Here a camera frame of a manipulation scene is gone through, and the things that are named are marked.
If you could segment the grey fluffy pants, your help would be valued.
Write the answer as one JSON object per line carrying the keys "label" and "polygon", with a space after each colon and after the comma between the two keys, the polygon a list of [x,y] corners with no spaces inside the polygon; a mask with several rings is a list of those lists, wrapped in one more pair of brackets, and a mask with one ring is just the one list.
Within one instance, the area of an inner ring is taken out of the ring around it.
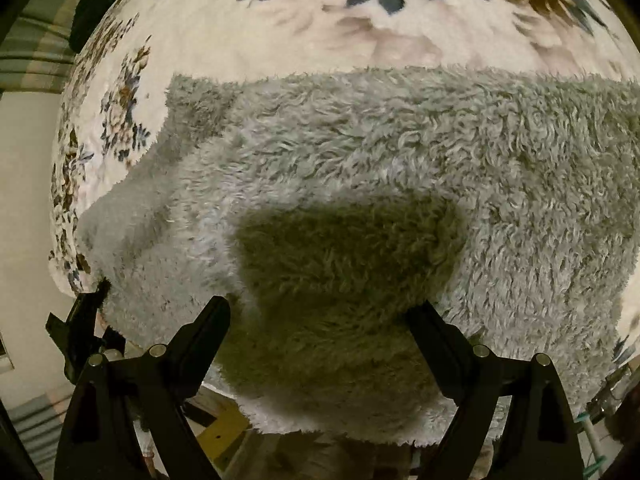
{"label": "grey fluffy pants", "polygon": [[265,434],[429,444],[454,404],[398,321],[429,301],[582,408],[639,252],[639,86],[501,70],[177,76],[156,143],[81,216],[108,322],[142,347],[215,295],[206,379]]}

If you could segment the green curtain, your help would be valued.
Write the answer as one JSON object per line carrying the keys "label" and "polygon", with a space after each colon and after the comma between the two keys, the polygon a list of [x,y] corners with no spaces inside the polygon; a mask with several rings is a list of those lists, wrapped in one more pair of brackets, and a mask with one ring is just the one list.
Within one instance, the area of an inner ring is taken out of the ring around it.
{"label": "green curtain", "polygon": [[28,0],[1,43],[1,89],[62,92],[74,64],[70,32],[79,0]]}

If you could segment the floral bed blanket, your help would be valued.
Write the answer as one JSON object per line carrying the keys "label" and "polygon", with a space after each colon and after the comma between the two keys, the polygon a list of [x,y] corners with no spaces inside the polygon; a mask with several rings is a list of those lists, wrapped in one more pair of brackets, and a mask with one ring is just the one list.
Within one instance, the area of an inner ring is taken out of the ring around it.
{"label": "floral bed blanket", "polygon": [[156,139],[175,74],[243,81],[361,67],[462,66],[637,80],[639,51],[612,0],[115,0],[62,93],[49,271],[93,284],[80,215]]}

